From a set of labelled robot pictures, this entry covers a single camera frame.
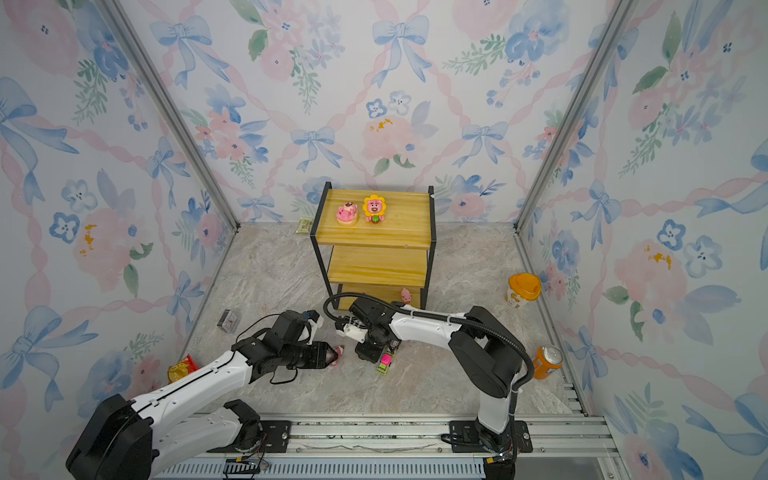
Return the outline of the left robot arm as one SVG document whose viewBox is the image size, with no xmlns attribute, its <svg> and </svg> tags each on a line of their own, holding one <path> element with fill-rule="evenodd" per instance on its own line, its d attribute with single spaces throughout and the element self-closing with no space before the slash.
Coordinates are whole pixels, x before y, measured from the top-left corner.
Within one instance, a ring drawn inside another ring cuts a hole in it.
<svg viewBox="0 0 768 480">
<path fill-rule="evenodd" d="M 251 454 L 269 435 L 260 415 L 230 400 L 200 417 L 198 411 L 256 380 L 288 370 L 320 370 L 339 358 L 316 342 L 321 325 L 314 311 L 286 310 L 272 326 L 240 334 L 229 351 L 195 372 L 149 393 L 103 400 L 65 462 L 75 479 L 151 479 L 198 454 L 223 448 Z"/>
</svg>

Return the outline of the green truck pink load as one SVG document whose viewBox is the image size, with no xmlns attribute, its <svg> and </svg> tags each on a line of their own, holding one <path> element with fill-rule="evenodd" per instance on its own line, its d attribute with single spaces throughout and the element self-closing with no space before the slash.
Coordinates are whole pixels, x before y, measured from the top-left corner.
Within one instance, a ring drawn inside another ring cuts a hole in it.
<svg viewBox="0 0 768 480">
<path fill-rule="evenodd" d="M 377 372 L 380 375 L 386 375 L 389 371 L 391 363 L 392 363 L 392 355 L 384 354 L 378 363 Z"/>
</svg>

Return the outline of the small pink bear figure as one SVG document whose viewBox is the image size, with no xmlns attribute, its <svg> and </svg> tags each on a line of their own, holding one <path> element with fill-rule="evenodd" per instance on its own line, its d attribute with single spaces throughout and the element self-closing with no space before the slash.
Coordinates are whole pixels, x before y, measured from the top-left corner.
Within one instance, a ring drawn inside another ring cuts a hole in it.
<svg viewBox="0 0 768 480">
<path fill-rule="evenodd" d="M 331 367 L 336 367 L 336 366 L 339 364 L 340 360 L 342 359 L 342 355 L 343 355 L 343 353 L 344 353 L 344 347 L 343 347 L 343 346 L 341 346 L 341 345 L 339 345 L 339 346 L 336 346 L 336 347 L 334 348 L 334 351 L 335 351 L 335 354 L 336 354 L 336 358 L 335 358 L 335 360 L 334 360 L 334 361 L 331 363 Z"/>
</svg>

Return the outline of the sunflower pink bear toy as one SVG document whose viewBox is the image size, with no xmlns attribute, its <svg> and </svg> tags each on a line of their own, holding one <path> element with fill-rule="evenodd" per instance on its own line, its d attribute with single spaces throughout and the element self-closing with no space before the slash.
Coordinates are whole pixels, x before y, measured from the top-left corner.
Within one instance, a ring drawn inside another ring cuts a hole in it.
<svg viewBox="0 0 768 480">
<path fill-rule="evenodd" d="M 385 219 L 386 209 L 386 200 L 379 195 L 370 195 L 363 201 L 365 219 L 369 223 L 378 224 L 383 222 Z"/>
</svg>

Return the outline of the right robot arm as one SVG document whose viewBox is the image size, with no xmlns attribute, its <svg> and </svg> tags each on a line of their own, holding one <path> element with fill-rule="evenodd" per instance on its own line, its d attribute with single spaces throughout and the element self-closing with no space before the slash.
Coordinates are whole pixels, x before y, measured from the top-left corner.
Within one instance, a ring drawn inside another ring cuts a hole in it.
<svg viewBox="0 0 768 480">
<path fill-rule="evenodd" d="M 534 377 L 534 364 L 522 342 L 490 311 L 473 306 L 464 313 L 439 313 L 360 293 L 332 295 L 322 309 L 339 334 L 357 342 L 358 357 L 371 363 L 394 343 L 450 351 L 480 391 L 480 406 L 474 421 L 450 422 L 441 441 L 455 453 L 505 458 L 521 451 L 515 411 L 521 387 Z"/>
</svg>

